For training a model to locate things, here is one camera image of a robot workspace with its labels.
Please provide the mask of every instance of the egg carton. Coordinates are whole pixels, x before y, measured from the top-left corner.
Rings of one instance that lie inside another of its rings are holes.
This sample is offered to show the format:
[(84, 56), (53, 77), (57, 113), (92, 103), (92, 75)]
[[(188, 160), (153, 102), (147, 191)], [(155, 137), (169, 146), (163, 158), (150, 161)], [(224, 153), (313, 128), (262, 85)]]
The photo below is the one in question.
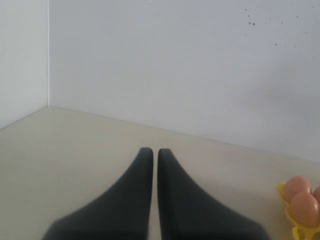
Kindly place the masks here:
[(312, 238), (314, 237), (314, 235), (318, 232), (320, 232), (320, 225), (317, 227), (305, 227), (300, 225), (299, 223), (297, 223), (289, 214), (289, 203), (284, 199), (284, 188), (285, 188), (285, 183), (284, 182), (280, 182), (277, 186), (276, 186), (276, 191), (279, 194), (282, 202), (285, 205), (285, 217), (288, 219), (288, 221), (293, 225), (292, 228), (292, 236), (294, 240), (312, 240)]

